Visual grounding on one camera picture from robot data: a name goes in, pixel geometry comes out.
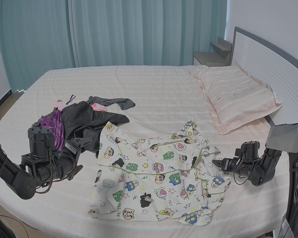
floor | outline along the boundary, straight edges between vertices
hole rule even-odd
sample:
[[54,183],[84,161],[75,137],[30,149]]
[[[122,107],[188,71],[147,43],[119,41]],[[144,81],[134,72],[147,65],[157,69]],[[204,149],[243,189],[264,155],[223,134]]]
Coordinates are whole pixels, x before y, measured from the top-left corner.
[[[13,93],[1,106],[0,106],[0,120],[5,115],[5,113],[13,106],[13,104],[22,96],[23,92],[15,92]],[[5,215],[8,217],[2,217],[1,219],[5,220],[8,225],[13,229],[15,233],[19,235],[20,238],[53,238],[51,235],[47,235],[40,230],[36,230],[27,226],[24,222],[17,219],[15,216],[11,215],[0,205],[0,215]],[[257,238],[265,238],[265,235],[262,235]]]

pillowcase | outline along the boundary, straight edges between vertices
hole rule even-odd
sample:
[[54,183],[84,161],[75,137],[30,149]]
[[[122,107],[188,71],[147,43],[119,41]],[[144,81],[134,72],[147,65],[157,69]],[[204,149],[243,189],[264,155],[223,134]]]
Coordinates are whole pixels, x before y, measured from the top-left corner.
[[282,103],[272,88],[248,75],[239,66],[196,66],[190,72],[198,79],[220,135],[265,117]]

white headboard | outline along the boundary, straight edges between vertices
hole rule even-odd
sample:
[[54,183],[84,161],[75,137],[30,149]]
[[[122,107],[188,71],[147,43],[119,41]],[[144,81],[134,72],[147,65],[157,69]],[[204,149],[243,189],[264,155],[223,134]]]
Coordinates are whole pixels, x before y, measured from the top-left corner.
[[274,44],[235,27],[230,65],[269,84],[282,99],[270,114],[275,125],[298,122],[298,60]]

black baseboard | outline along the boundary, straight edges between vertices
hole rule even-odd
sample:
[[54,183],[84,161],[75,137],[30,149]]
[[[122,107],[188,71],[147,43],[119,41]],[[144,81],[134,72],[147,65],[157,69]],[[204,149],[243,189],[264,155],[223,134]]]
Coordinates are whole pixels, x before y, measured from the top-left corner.
[[0,99],[0,106],[9,98],[11,94],[12,94],[12,91],[10,90]]

purple fabric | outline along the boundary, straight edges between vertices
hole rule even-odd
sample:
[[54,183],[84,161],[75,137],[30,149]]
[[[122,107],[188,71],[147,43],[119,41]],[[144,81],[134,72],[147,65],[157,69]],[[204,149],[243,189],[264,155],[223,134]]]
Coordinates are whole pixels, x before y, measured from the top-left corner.
[[52,134],[55,138],[55,147],[59,151],[62,151],[64,144],[64,125],[60,110],[55,110],[49,117],[41,118],[39,123],[43,128],[52,130]]

